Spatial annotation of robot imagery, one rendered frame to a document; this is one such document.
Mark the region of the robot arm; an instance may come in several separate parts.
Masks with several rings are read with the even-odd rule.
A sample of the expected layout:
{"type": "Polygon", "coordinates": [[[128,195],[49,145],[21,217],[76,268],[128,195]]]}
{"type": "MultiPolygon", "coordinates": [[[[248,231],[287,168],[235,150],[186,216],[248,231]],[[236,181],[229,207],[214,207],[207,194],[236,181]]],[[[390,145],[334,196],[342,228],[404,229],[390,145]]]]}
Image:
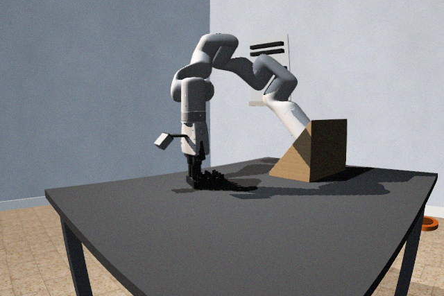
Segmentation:
{"type": "Polygon", "coordinates": [[[286,102],[298,84],[296,77],[269,55],[259,55],[254,64],[248,58],[231,58],[238,45],[239,40],[228,33],[201,37],[191,64],[175,74],[171,85],[172,99],[181,102],[182,121],[206,121],[206,101],[212,99],[214,86],[204,79],[211,75],[212,67],[237,74],[257,91],[263,90],[275,75],[264,92],[263,102],[296,140],[310,122],[298,104],[286,102]]]}

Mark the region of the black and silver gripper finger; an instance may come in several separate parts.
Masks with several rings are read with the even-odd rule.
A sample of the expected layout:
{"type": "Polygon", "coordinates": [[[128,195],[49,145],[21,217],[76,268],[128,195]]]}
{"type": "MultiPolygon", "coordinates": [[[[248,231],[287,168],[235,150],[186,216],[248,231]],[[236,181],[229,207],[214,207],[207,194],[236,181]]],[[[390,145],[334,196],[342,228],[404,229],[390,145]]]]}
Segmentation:
{"type": "Polygon", "coordinates": [[[184,156],[187,158],[187,163],[188,163],[188,173],[189,173],[189,177],[191,177],[192,156],[191,156],[191,155],[188,155],[188,154],[184,154],[184,156]]]}
{"type": "Polygon", "coordinates": [[[205,151],[203,147],[203,141],[200,141],[200,150],[199,155],[192,155],[192,165],[191,166],[191,177],[195,178],[195,176],[201,177],[201,165],[202,161],[205,160],[205,151]],[[199,156],[200,155],[200,156],[199,156]]]}

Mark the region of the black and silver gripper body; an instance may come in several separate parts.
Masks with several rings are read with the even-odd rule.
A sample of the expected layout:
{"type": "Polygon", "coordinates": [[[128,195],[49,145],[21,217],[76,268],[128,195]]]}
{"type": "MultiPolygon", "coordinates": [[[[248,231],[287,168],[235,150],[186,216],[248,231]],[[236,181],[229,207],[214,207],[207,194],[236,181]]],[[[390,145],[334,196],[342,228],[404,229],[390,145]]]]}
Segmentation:
{"type": "Polygon", "coordinates": [[[206,121],[182,121],[182,134],[187,135],[187,137],[181,137],[183,153],[197,156],[200,150],[200,141],[203,141],[205,155],[210,153],[206,121]]]}

